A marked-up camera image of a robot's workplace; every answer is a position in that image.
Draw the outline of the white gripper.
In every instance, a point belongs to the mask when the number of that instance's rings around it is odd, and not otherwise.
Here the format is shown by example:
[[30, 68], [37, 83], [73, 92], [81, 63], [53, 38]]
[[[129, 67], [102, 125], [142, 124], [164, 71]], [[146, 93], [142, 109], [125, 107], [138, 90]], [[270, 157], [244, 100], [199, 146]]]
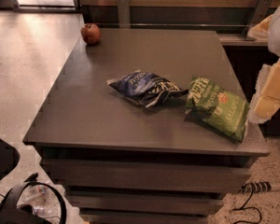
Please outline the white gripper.
[[[268, 36], [269, 51], [280, 57], [280, 6], [273, 15], [253, 26], [247, 35], [255, 39], [266, 39]], [[280, 108], [280, 59], [273, 65], [262, 66], [255, 89], [248, 120], [262, 124], [270, 120]]]

